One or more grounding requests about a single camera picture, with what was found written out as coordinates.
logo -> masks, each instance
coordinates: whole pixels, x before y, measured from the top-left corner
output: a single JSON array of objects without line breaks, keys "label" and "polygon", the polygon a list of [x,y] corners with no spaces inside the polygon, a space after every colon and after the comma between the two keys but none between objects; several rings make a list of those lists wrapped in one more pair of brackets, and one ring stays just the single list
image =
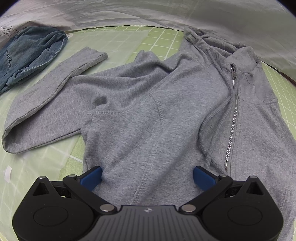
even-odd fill
[{"label": "logo", "polygon": [[12,27],[10,27],[10,29],[0,28],[0,37],[7,36],[7,38],[9,38],[9,36],[12,35],[14,32],[16,32],[16,30],[13,30]]},{"label": "logo", "polygon": [[151,208],[148,207],[148,208],[145,208],[144,211],[147,212],[147,213],[150,213],[150,212],[152,212],[153,210],[152,210]]}]

round metal cap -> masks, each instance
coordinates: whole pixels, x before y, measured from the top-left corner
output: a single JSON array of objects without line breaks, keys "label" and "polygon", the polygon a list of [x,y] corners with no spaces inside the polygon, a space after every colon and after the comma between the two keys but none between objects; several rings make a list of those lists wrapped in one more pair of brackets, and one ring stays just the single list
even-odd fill
[{"label": "round metal cap", "polygon": [[181,207],[184,212],[190,213],[196,210],[196,207],[192,204],[185,204]]},{"label": "round metal cap", "polygon": [[100,209],[103,211],[103,212],[111,212],[114,210],[114,205],[112,204],[103,204],[100,206]]}]

hand-drawn arrow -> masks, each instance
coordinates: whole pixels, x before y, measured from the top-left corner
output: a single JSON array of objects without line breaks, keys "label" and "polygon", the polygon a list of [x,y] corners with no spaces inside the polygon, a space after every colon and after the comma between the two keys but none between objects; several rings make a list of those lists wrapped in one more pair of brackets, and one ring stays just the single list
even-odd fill
[{"label": "hand-drawn arrow", "polygon": [[0,37],[7,36],[7,38],[9,38],[9,36],[12,35],[14,32],[16,32],[16,30],[13,30],[12,27],[10,27],[10,29],[0,27]]}]

white tape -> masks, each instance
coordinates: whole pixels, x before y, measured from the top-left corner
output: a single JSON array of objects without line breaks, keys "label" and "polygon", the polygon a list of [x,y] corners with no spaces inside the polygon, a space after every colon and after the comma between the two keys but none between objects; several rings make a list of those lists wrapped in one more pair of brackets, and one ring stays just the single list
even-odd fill
[{"label": "white tape", "polygon": [[5,170],[5,173],[4,173],[4,180],[8,183],[10,183],[10,173],[11,173],[11,166],[8,166]]}]

jeans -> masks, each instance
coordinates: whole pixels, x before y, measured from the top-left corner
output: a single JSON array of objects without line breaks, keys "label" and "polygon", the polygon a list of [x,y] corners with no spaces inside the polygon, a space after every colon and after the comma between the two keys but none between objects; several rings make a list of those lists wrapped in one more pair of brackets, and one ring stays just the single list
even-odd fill
[{"label": "jeans", "polygon": [[67,43],[65,32],[30,26],[0,49],[0,94],[42,71]]}]

